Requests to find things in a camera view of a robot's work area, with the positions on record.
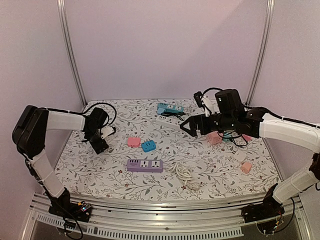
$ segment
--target metal pole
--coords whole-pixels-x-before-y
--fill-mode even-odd
[[[86,106],[88,102],[86,100],[85,92],[80,80],[76,59],[74,55],[74,50],[71,43],[68,21],[67,21],[67,12],[65,7],[65,0],[57,0],[57,4],[58,4],[58,11],[60,16],[63,39],[65,43],[66,52],[69,58],[74,83],[75,83],[76,90],[78,92],[82,106]]]
[[[252,82],[250,85],[249,93],[248,93],[248,96],[245,101],[245,104],[248,106],[251,105],[252,100],[254,98],[256,88],[257,88],[257,83],[259,80],[262,64],[263,64],[266,49],[267,49],[267,43],[268,43],[268,38],[269,38],[269,33],[270,33],[271,23],[272,23],[272,16],[274,13],[274,6],[275,6],[275,0],[268,0],[258,60],[255,65],[254,74],[253,74]]]

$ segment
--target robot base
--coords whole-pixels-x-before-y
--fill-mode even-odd
[[[85,222],[88,223],[91,217],[91,212],[92,208],[87,209],[86,211],[81,211],[81,206],[79,206],[76,203],[70,203],[71,208],[68,210],[68,212],[77,220],[80,222]],[[56,207],[50,206],[49,208],[49,213],[63,217],[66,219],[71,219],[73,218],[67,214],[65,211],[61,211],[60,209],[57,209]]]
[[[272,208],[265,203],[260,203],[256,205],[251,204],[243,207],[241,210],[241,215],[243,216],[245,223],[273,218],[280,215],[279,213],[285,213],[285,209],[283,206]]]

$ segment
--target table surface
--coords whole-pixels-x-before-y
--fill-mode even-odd
[[[203,113],[193,99],[91,101],[87,107],[98,102],[116,108],[113,124],[116,133],[106,139],[109,148],[97,155],[89,143],[82,142],[82,132],[72,132],[55,167],[59,180],[72,193],[146,201],[205,200],[265,192],[280,181],[261,139],[252,139],[244,148],[231,142],[210,145],[205,136],[191,137],[182,130],[156,123],[160,102],[181,105],[190,114]],[[97,107],[113,118],[111,107]],[[128,137],[140,137],[142,143],[154,140],[156,150],[144,152],[141,147],[131,148],[127,145]],[[234,157],[234,151],[246,153],[244,161],[252,164],[249,174],[240,170],[241,162]],[[164,170],[130,172],[126,168],[128,159],[163,160]],[[167,171],[176,162],[193,170],[195,180],[201,183],[200,190],[189,190]]]

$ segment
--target small pink object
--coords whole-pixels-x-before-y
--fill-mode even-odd
[[[133,148],[137,148],[140,146],[140,137],[129,137],[128,138],[128,146],[129,147],[133,147]]]
[[[214,144],[219,144],[222,142],[222,137],[218,135],[217,131],[210,132],[209,134],[206,135],[206,139],[208,142],[212,145]]]
[[[243,137],[247,142],[249,142],[249,141],[251,140],[251,137],[250,137],[250,136],[247,136],[247,135],[242,134],[242,137]]]
[[[244,162],[241,166],[241,170],[245,173],[248,174],[250,172],[250,169],[252,167],[252,164],[248,161]]]

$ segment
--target purple power strip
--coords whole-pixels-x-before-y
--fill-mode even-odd
[[[162,160],[128,159],[126,168],[130,172],[162,173],[164,163]]]

